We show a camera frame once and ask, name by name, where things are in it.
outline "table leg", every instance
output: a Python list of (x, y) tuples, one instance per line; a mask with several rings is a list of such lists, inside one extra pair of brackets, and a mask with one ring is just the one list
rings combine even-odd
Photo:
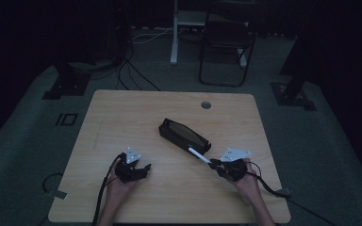
[(173, 15), (173, 46), (172, 55), (170, 57), (170, 64), (177, 64), (178, 57), (178, 0), (174, 0), (174, 15)]

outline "white pen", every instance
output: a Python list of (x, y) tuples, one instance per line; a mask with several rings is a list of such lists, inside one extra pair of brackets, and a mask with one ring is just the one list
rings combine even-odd
[(189, 147), (188, 150), (190, 152), (192, 152), (193, 154), (195, 154), (195, 156), (197, 156), (198, 158), (202, 159), (204, 162), (211, 163), (207, 158), (205, 158), (203, 155), (201, 155), (200, 153), (196, 152), (193, 148)]

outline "chair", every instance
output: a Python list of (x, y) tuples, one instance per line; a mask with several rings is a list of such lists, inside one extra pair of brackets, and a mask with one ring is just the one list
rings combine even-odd
[[(210, 5), (206, 15), (199, 55), (199, 81), (201, 83), (214, 86), (239, 87), (245, 82), (255, 46), (255, 38), (257, 32), (263, 29), (266, 14), (267, 10), (264, 5), (249, 0), (220, 0)], [(213, 49), (234, 49), (236, 56), (238, 56), (238, 62), (245, 55), (245, 52), (247, 53), (247, 63), (240, 82), (219, 83), (204, 80), (202, 70), (207, 45), (214, 47)]]

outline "dark background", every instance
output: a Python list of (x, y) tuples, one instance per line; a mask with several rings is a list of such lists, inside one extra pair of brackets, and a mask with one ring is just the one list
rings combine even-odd
[[(118, 2), (0, 0), (0, 128), (34, 78), (56, 60), (115, 57), (106, 52), (116, 45), (100, 43), (115, 32), (108, 27), (124, 23)], [(208, 2), (183, 0), (179, 7), (204, 10)], [(321, 87), (362, 162), (362, 1), (261, 2), (269, 9), (270, 35), (298, 36), (281, 73)], [(127, 3), (136, 28), (173, 24), (173, 1)]]

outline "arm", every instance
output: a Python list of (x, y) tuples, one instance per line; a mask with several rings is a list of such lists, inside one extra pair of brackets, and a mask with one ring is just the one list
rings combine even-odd
[(113, 225), (114, 216), (116, 211), (125, 202), (131, 192), (135, 189), (137, 182), (129, 182), (124, 184), (122, 181), (116, 178), (114, 169), (110, 172), (110, 176), (107, 179), (107, 197), (105, 207), (98, 219), (98, 226), (111, 226)]
[[(248, 171), (256, 174), (252, 169), (250, 164), (250, 159), (244, 159)], [(238, 191), (239, 195), (246, 202), (250, 203), (254, 209), (255, 219), (259, 226), (274, 226), (272, 216), (267, 209), (266, 203), (264, 203), (263, 198), (258, 187), (257, 179), (249, 174), (246, 174), (242, 179), (237, 182), (230, 182)]]

